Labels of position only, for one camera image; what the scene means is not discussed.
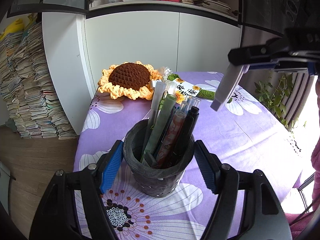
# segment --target crocheted sunflower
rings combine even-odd
[[[108,92],[112,99],[126,96],[130,99],[145,98],[151,100],[153,90],[150,80],[159,80],[162,76],[151,65],[124,62],[122,65],[112,65],[108,70],[102,70],[102,78],[98,82],[100,93]]]

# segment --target green pen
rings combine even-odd
[[[153,155],[154,151],[156,150],[157,143],[162,135],[162,132],[164,130],[164,127],[167,124],[168,118],[170,117],[172,108],[174,104],[176,103],[177,98],[173,95],[167,95],[167,97],[164,100],[163,106],[161,108],[161,111],[159,113],[158,118],[156,119],[155,126],[151,132],[150,138],[148,140],[148,143],[146,145],[145,150],[143,151],[143,154],[141,156],[140,162],[143,161],[144,155],[148,152],[151,155]]]

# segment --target green crocheted stem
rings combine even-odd
[[[201,89],[200,92],[198,93],[198,97],[209,99],[209,100],[214,100],[214,92]]]
[[[168,80],[169,81],[173,81],[176,78],[180,78],[178,74],[171,74],[171,75],[168,76]]]
[[[178,74],[171,74],[168,76],[168,80],[173,81],[176,78],[180,78],[180,76]],[[209,90],[204,90],[201,89],[197,95],[197,97],[199,98],[204,98],[204,99],[209,99],[209,100],[214,100],[214,92],[213,91],[209,91]]]

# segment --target white flower print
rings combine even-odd
[[[106,114],[114,114],[120,112],[123,109],[121,101],[123,97],[117,99],[111,99],[109,94],[97,94],[93,97],[90,104],[88,115],[84,121],[82,132],[87,129],[97,129],[100,125],[100,116],[95,109],[100,110]]]
[[[87,129],[97,129],[100,125],[100,116],[97,112],[93,111],[91,108],[88,111],[87,117],[84,121],[82,132]]]
[[[206,80],[207,84],[197,84],[196,86],[201,87],[202,89],[209,91],[216,91],[220,82],[218,80]],[[241,88],[239,85],[236,86],[235,91],[233,92],[231,103],[226,104],[226,108],[233,114],[243,115],[243,109],[249,112],[250,114],[259,114],[262,110],[257,107],[253,102],[258,102],[252,95],[247,91]]]
[[[84,236],[91,237],[85,220],[81,193],[75,193],[81,231]],[[102,201],[121,240],[198,240],[205,226],[188,220],[163,217],[190,211],[201,203],[202,198],[201,189],[184,183],[164,198],[145,195],[139,190],[129,166],[122,165],[113,187],[103,195]]]
[[[108,153],[109,151],[107,152],[102,152],[102,151],[99,151],[99,152],[96,152],[94,155],[91,155],[91,154],[83,154],[80,158],[80,161],[79,161],[79,170],[82,171],[86,166],[88,166],[90,163],[97,163],[98,160],[100,159],[100,157],[105,154],[105,153]]]

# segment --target pink fabric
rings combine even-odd
[[[320,116],[320,77],[316,82],[316,93],[318,95],[318,107],[319,107],[319,116]],[[316,199],[320,194],[320,138],[316,144],[315,149],[311,155],[311,163],[313,168],[316,170],[315,173],[315,185],[313,187],[312,199]],[[312,210],[316,210],[319,207],[320,199],[314,203]],[[291,223],[299,214],[285,214],[289,223]],[[304,215],[304,219],[293,224],[290,229],[292,233],[292,238],[295,239],[305,226],[309,223],[313,215]]]

